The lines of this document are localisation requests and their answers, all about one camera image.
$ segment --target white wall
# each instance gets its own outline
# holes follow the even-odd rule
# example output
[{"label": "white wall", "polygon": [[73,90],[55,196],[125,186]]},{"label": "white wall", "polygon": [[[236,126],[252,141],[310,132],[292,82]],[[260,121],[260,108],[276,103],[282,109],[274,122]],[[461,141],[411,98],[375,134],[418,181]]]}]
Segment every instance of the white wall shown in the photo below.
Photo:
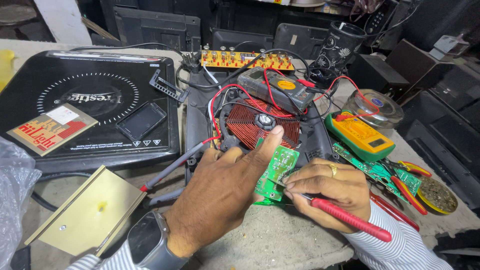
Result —
[{"label": "white wall", "polygon": [[58,43],[92,45],[75,0],[34,0]]}]

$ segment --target digital multimeter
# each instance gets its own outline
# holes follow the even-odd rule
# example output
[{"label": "digital multimeter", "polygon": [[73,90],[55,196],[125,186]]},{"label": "digital multimeter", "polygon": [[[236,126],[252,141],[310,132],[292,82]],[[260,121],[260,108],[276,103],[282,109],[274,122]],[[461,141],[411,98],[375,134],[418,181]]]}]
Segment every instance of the digital multimeter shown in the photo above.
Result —
[{"label": "digital multimeter", "polygon": [[[307,87],[303,84],[282,76],[273,70],[267,70],[266,75],[275,103],[280,108],[292,114],[301,114],[295,105],[297,105],[297,107],[303,111],[315,97],[315,93],[307,92]],[[238,84],[245,88],[249,94],[268,103],[272,103],[270,93],[268,92],[268,87],[265,83],[264,68],[254,67],[248,71],[245,71],[239,75],[237,81]],[[287,96],[285,96],[284,93],[278,89],[281,89],[287,95],[289,95],[293,102],[295,102],[295,105]]]},{"label": "digital multimeter", "polygon": [[[346,118],[336,121],[330,113],[325,118],[326,128],[337,136],[342,142],[362,160],[374,162],[386,158],[392,153],[395,144],[358,117]],[[352,115],[343,111],[341,115]]]}]

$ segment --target steel lid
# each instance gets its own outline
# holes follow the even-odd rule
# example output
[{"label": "steel lid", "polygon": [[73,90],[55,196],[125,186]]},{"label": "steel lid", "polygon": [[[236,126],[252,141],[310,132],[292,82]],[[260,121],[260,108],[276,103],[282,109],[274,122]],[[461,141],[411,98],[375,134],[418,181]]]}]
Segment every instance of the steel lid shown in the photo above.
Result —
[{"label": "steel lid", "polygon": [[[402,121],[403,110],[391,98],[371,89],[360,89],[365,98],[378,107],[380,112],[371,116],[361,116],[360,118],[369,125],[381,128],[395,128]],[[355,90],[348,98],[345,109],[352,114],[369,114],[376,112],[376,108],[366,102]]]}]

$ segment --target yellow circuit board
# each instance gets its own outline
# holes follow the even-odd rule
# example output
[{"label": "yellow circuit board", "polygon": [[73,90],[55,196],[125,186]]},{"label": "yellow circuit board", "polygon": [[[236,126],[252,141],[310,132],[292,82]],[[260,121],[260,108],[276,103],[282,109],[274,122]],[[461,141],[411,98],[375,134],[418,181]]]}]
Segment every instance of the yellow circuit board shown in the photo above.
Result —
[{"label": "yellow circuit board", "polygon": [[[207,67],[241,68],[259,55],[260,53],[253,52],[202,50],[202,65],[206,62]],[[273,67],[278,70],[295,70],[291,63],[292,59],[291,56],[285,54],[267,53],[248,68],[261,66],[263,68]]]}]

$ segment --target gold ring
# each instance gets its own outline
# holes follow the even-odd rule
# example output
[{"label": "gold ring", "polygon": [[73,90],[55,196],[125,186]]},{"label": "gold ring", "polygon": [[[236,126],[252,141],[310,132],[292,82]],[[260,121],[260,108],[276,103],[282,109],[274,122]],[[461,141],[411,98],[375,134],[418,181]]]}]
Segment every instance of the gold ring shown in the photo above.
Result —
[{"label": "gold ring", "polygon": [[337,167],[336,165],[334,165],[334,164],[328,164],[327,166],[332,169],[332,177],[334,177],[335,174],[336,174],[336,171],[337,171],[338,167]]}]

